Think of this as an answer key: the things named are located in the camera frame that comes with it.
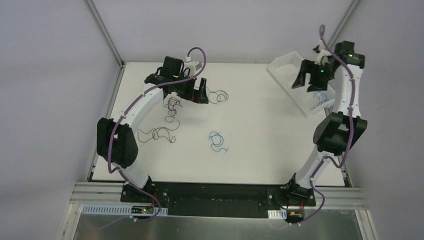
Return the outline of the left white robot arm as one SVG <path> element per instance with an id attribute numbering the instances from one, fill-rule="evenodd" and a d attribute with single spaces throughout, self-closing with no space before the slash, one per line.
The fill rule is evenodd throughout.
<path id="1" fill-rule="evenodd" d="M 208 104 L 207 80 L 202 78 L 195 88 L 198 75 L 205 64 L 192 60 L 183 61 L 167 56 L 163 65 L 144 80 L 139 94 L 123 110 L 111 118 L 102 117 L 96 125 L 96 153 L 106 160 L 108 171 L 120 171 L 125 181 L 135 186 L 133 195 L 140 202 L 152 198 L 153 189 L 147 185 L 150 176 L 136 163 L 139 148 L 135 134 L 150 111 L 169 94 L 175 93 L 184 100 Z"/>

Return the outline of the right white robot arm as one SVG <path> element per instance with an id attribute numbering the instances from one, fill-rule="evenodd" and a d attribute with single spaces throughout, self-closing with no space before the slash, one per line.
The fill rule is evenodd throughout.
<path id="1" fill-rule="evenodd" d="M 317 46 L 315 61 L 304 59 L 292 84 L 297 89 L 308 84 L 308 92 L 321 92 L 328 82 L 338 84 L 332 112 L 316 127 L 314 148 L 303 167 L 285 185 L 284 200 L 290 205 L 314 201 L 314 183 L 329 165 L 341 168 L 356 141 L 365 132 L 367 120 L 359 110 L 359 85 L 365 67 L 365 56 L 354 51 L 354 42 L 342 41 L 334 50 Z"/>

